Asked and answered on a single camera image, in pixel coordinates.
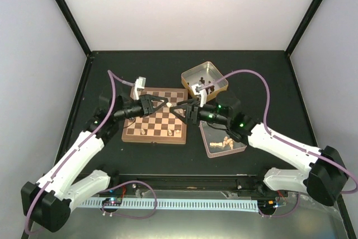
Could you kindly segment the wooden chess board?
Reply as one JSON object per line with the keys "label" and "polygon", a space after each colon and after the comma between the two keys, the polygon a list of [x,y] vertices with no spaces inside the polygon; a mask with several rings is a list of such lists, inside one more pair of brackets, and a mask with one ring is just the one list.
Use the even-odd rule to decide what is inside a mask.
{"label": "wooden chess board", "polygon": [[[178,102],[188,98],[188,90],[185,88],[146,87],[139,93],[166,97],[172,106],[176,106]],[[124,121],[122,141],[127,143],[185,144],[187,126],[171,114],[169,109],[170,107],[164,106],[152,115]],[[140,134],[141,129],[146,130],[146,135]],[[168,135],[169,129],[173,131],[171,136]]]}

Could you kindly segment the gold tin box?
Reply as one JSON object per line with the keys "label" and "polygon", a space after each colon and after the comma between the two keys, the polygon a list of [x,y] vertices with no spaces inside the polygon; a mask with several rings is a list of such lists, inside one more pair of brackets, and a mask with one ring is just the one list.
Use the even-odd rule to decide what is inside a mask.
{"label": "gold tin box", "polygon": [[189,95],[194,98],[195,95],[192,91],[191,86],[195,84],[209,85],[214,82],[214,85],[206,89],[207,101],[215,99],[217,94],[221,91],[225,91],[228,88],[228,81],[223,79],[220,82],[217,82],[223,75],[217,69],[217,67],[212,62],[203,62],[187,71],[184,71],[181,74],[181,82],[184,88],[189,92]]}

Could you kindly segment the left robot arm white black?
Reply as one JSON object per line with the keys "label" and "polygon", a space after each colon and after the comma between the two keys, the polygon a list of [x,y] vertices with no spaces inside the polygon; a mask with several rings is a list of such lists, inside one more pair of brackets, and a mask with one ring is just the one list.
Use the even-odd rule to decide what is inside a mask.
{"label": "left robot arm white black", "polygon": [[26,221],[33,221],[50,232],[61,229],[72,211],[91,196],[119,190],[118,177],[94,170],[84,179],[76,178],[89,161],[104,149],[119,130],[119,121],[152,115],[164,107],[168,99],[150,94],[137,100],[124,101],[113,96],[106,109],[97,109],[77,140],[55,166],[35,183],[21,188],[21,201]]}

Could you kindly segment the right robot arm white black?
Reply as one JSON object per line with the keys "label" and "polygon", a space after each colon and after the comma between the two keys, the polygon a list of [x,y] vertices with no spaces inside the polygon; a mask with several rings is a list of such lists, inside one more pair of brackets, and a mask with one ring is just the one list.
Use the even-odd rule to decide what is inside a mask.
{"label": "right robot arm white black", "polygon": [[273,190],[294,191],[331,207],[349,179],[338,150],[309,146],[269,129],[243,113],[240,100],[230,91],[218,93],[215,105],[190,99],[169,110],[185,124],[205,121],[222,125],[234,141],[265,151],[293,166],[291,170],[270,168],[257,179],[254,188],[261,196]]}

